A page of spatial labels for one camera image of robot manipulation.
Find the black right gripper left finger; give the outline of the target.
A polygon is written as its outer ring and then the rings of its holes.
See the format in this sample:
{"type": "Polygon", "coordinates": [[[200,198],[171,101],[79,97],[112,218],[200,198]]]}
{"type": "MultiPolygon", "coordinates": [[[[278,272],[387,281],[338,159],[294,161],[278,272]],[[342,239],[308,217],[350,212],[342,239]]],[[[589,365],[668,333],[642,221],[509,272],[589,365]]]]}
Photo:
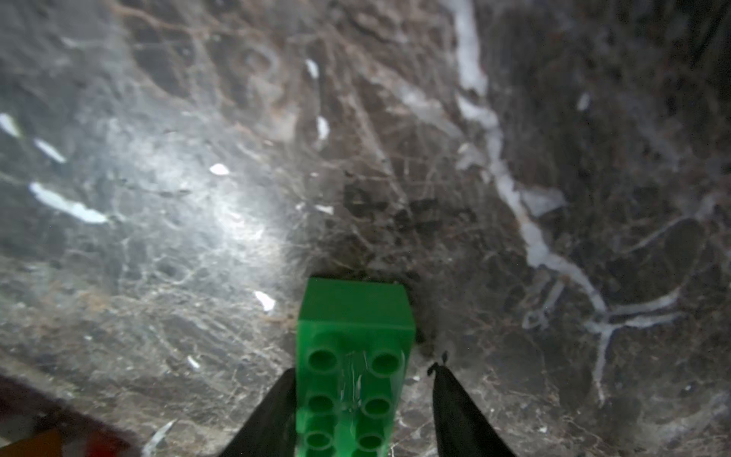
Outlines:
{"type": "Polygon", "coordinates": [[[296,408],[296,374],[291,368],[277,380],[219,456],[293,457],[296,408]]]}

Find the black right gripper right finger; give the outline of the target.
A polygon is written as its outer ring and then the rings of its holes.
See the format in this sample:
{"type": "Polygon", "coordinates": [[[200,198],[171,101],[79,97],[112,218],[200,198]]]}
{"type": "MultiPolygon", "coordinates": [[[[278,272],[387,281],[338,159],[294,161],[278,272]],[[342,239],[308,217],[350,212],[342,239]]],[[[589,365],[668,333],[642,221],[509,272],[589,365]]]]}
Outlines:
{"type": "Polygon", "coordinates": [[[435,374],[432,410],[441,457],[515,457],[447,366],[448,353],[428,369],[435,374]]]}

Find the red lego brick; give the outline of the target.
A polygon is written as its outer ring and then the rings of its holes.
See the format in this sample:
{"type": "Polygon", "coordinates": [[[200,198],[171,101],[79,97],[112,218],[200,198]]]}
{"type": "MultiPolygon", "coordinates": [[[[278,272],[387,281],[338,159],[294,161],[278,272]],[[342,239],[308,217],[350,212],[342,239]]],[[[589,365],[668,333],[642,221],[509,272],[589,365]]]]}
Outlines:
{"type": "Polygon", "coordinates": [[[131,447],[118,436],[97,430],[88,436],[86,441],[85,457],[121,457],[131,447]]]}

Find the green lego brick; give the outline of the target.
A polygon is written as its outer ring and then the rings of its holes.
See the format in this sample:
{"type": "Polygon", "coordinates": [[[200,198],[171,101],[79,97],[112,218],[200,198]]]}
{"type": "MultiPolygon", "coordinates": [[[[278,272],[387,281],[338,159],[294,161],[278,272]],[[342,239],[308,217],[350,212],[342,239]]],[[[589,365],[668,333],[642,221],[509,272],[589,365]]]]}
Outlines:
{"type": "Polygon", "coordinates": [[[296,328],[299,456],[385,456],[415,343],[399,284],[312,277],[296,328]]]}

